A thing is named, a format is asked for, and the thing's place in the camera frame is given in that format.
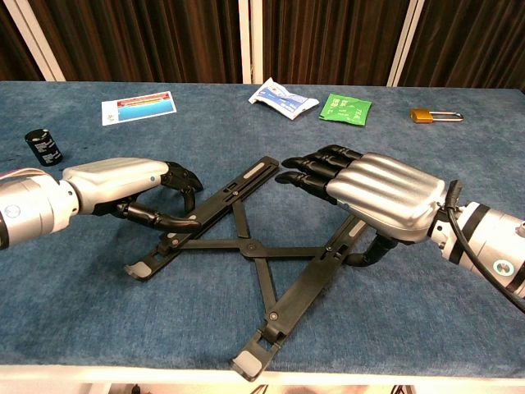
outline blue carpeted table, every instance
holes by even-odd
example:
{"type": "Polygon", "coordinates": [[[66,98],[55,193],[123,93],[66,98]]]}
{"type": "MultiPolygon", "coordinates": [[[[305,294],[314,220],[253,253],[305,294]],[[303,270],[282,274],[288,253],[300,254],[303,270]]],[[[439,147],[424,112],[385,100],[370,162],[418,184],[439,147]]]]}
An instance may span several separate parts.
{"type": "MultiPolygon", "coordinates": [[[[264,155],[281,161],[342,144],[462,179],[463,202],[525,214],[525,97],[517,90],[293,86],[321,102],[295,121],[250,105],[255,90],[2,82],[0,172],[37,166],[24,134],[47,127],[65,155],[53,175],[116,156],[177,161],[203,182],[199,203],[264,155]],[[101,101],[164,90],[176,114],[101,126],[101,101]],[[372,101],[366,127],[318,120],[329,93],[372,101]],[[416,125],[411,107],[458,111],[465,121],[416,125]]],[[[182,198],[169,190],[140,200],[182,212],[182,198]]],[[[252,235],[267,246],[323,245],[345,219],[337,207],[274,181],[245,206],[252,235]]],[[[205,237],[234,236],[226,217],[205,237]]],[[[0,364],[228,369],[263,321],[253,263],[231,252],[184,252],[149,282],[128,277],[122,267],[157,241],[158,232],[130,222],[82,217],[0,252],[0,364]]],[[[305,264],[271,263],[279,295],[305,264]]],[[[523,378],[524,343],[525,316],[427,242],[398,246],[369,268],[341,268],[270,369],[523,378]]]]}

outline black robotic finger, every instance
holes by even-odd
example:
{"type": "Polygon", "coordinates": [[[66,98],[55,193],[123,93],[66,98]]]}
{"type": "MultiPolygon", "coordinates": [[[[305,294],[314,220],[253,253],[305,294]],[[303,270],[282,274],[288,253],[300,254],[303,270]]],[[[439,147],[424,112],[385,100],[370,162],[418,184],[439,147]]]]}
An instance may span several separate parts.
{"type": "Polygon", "coordinates": [[[161,176],[161,185],[176,190],[193,188],[195,191],[201,191],[203,189],[203,184],[190,170],[179,163],[166,162],[166,164],[168,172],[161,176]]]}
{"type": "Polygon", "coordinates": [[[307,175],[301,172],[288,171],[276,176],[276,181],[282,184],[290,183],[300,187],[311,195],[337,205],[337,200],[326,193],[326,184],[329,180],[319,176],[307,175]]]}
{"type": "Polygon", "coordinates": [[[335,168],[339,168],[340,170],[342,170],[343,168],[347,168],[350,165],[350,163],[353,162],[353,160],[350,158],[345,158],[343,156],[323,152],[312,153],[308,156],[305,156],[305,158],[311,158],[320,163],[325,163],[335,168]]]}
{"type": "Polygon", "coordinates": [[[116,205],[115,216],[162,231],[191,233],[201,229],[201,223],[187,218],[174,218],[135,201],[116,205]]]}
{"type": "Polygon", "coordinates": [[[282,165],[286,168],[297,168],[308,174],[323,176],[333,179],[336,177],[340,168],[328,164],[320,163],[313,158],[287,158],[282,165]]]}
{"type": "Polygon", "coordinates": [[[321,153],[335,153],[351,160],[359,160],[363,155],[352,149],[345,148],[339,145],[328,145],[318,150],[321,153]]]}

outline robotic arm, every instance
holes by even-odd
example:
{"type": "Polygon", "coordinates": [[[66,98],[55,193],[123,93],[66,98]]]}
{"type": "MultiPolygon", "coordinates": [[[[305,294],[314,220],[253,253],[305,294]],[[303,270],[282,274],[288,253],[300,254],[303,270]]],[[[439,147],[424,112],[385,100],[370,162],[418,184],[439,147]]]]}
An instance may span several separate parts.
{"type": "Polygon", "coordinates": [[[276,177],[331,204],[337,204],[377,231],[365,253],[346,263],[377,262],[398,242],[410,245],[430,237],[452,263],[482,274],[503,291],[525,296],[525,222],[483,204],[456,207],[460,186],[378,153],[360,154],[330,145],[283,163],[301,172],[276,177]]]}
{"type": "Polygon", "coordinates": [[[191,171],[174,162],[146,158],[109,158],[68,167],[60,181],[26,168],[0,175],[0,249],[59,231],[77,214],[111,213],[164,231],[193,232],[200,223],[174,218],[136,202],[144,191],[162,185],[179,190],[185,210],[194,209],[194,191],[203,186],[191,171]]]}

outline padlock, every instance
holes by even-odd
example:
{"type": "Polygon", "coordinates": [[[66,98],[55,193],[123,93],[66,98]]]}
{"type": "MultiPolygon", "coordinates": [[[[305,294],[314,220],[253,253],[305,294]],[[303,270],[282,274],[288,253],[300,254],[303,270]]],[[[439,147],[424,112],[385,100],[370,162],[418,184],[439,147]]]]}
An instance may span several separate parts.
{"type": "Polygon", "coordinates": [[[459,112],[429,111],[425,108],[412,108],[410,117],[416,123],[432,123],[434,121],[462,121],[463,115],[459,112]],[[433,117],[433,115],[451,115],[452,117],[433,117]]]}

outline black film canister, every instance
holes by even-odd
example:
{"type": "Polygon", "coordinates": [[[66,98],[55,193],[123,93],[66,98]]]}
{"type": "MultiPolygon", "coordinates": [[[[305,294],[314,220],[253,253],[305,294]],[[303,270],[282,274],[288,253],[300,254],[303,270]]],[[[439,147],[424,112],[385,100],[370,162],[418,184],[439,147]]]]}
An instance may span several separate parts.
{"type": "Polygon", "coordinates": [[[62,161],[62,153],[47,129],[30,131],[25,135],[25,142],[43,166],[54,166],[62,161]]]}

